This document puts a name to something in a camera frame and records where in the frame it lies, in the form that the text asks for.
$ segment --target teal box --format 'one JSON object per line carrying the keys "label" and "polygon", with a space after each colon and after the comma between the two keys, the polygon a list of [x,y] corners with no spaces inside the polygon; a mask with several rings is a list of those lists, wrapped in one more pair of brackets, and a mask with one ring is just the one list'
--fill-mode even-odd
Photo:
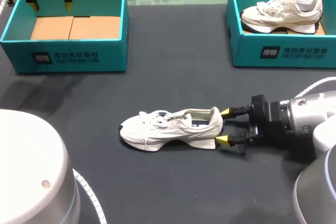
{"label": "teal box", "polygon": [[[326,35],[244,34],[239,13],[257,2],[228,0],[226,22],[235,67],[336,68],[336,0],[323,0]],[[273,50],[265,57],[264,50]]]}
{"label": "teal box", "polygon": [[[35,12],[17,0],[0,39],[18,73],[125,71],[128,53],[127,0],[73,0],[68,12],[64,0],[38,0]],[[37,17],[118,16],[119,39],[30,40]]]}

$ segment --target white sneaker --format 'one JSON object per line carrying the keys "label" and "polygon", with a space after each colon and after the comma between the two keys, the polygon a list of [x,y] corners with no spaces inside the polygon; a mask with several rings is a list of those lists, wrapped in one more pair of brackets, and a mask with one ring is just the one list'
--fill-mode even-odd
{"label": "white sneaker", "polygon": [[223,128],[218,108],[188,109],[176,113],[140,112],[120,125],[120,136],[129,145],[149,152],[159,150],[171,140],[182,140],[195,148],[215,149],[215,137]]}
{"label": "white sneaker", "polygon": [[322,11],[322,0],[270,0],[243,10],[240,18],[243,28],[260,33],[284,27],[297,33],[314,34]]}

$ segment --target shoelace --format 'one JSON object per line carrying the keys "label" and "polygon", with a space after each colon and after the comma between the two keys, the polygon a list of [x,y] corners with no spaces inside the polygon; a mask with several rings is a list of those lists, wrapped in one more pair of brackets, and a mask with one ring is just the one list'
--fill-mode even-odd
{"label": "shoelace", "polygon": [[146,112],[140,111],[139,116],[142,119],[142,122],[145,124],[145,128],[147,130],[146,136],[145,136],[145,150],[147,147],[147,141],[148,141],[148,135],[149,131],[155,129],[155,128],[166,128],[168,127],[168,119],[171,113],[165,110],[157,110],[150,114],[147,114]]}
{"label": "shoelace", "polygon": [[276,10],[280,10],[281,5],[278,4],[279,0],[270,0],[268,2],[257,2],[257,9],[262,14],[269,14],[271,10],[274,14]]}

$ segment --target shoe heel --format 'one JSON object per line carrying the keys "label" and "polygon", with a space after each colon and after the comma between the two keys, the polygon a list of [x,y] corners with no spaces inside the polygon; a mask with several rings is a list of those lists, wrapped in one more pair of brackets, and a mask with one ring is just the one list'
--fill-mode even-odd
{"label": "shoe heel", "polygon": [[316,25],[316,24],[311,24],[311,25],[295,25],[295,24],[292,24],[290,29],[297,32],[297,33],[301,33],[301,34],[314,34],[314,33],[316,33],[316,31],[318,29],[318,25]]}
{"label": "shoe heel", "polygon": [[188,145],[194,148],[213,150],[216,148],[216,141],[214,138],[205,139],[205,140],[193,140],[193,141],[185,141]]}

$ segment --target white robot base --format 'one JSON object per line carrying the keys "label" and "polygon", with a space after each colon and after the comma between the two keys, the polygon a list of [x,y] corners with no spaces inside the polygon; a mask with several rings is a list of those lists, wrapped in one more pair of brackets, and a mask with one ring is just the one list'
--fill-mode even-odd
{"label": "white robot base", "polygon": [[0,223],[78,223],[80,198],[66,147],[37,116],[0,110]]}

